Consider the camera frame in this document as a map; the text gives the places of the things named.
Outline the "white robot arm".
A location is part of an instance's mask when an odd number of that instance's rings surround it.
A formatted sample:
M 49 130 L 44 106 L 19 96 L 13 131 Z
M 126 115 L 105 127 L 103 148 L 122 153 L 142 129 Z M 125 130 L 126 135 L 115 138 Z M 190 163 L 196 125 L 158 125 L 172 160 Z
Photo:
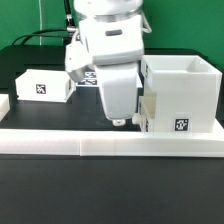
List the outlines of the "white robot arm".
M 142 5 L 143 0 L 74 0 L 104 114 L 115 126 L 136 110 L 138 62 L 144 54 Z

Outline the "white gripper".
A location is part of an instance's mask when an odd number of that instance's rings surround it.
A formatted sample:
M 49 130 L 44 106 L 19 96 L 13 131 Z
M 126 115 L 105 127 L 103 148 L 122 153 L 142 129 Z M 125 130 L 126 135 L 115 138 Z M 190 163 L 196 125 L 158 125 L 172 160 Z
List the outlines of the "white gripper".
M 124 126 L 137 104 L 138 64 L 95 67 L 105 116 L 114 126 Z

